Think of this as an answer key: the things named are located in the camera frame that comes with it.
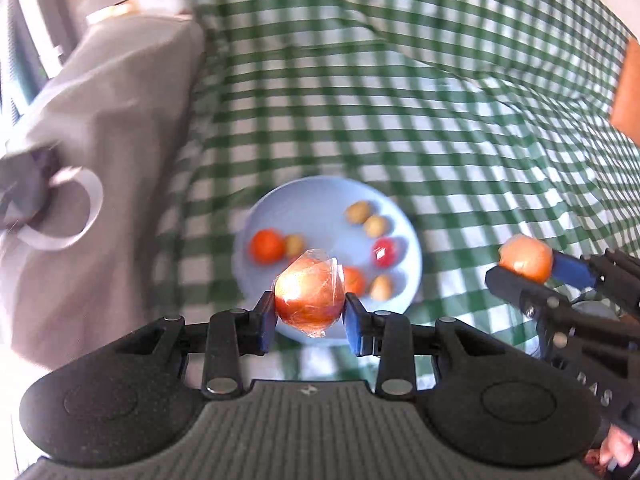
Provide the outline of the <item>person right hand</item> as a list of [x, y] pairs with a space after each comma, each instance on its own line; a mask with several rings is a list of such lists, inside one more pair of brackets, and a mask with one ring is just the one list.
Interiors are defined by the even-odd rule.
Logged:
[[617, 466], [626, 467], [634, 457], [634, 451], [638, 450], [638, 443], [617, 426], [612, 425], [608, 435], [600, 444], [600, 448], [589, 450], [584, 458], [584, 464], [598, 477], [604, 478], [608, 466], [616, 463]]

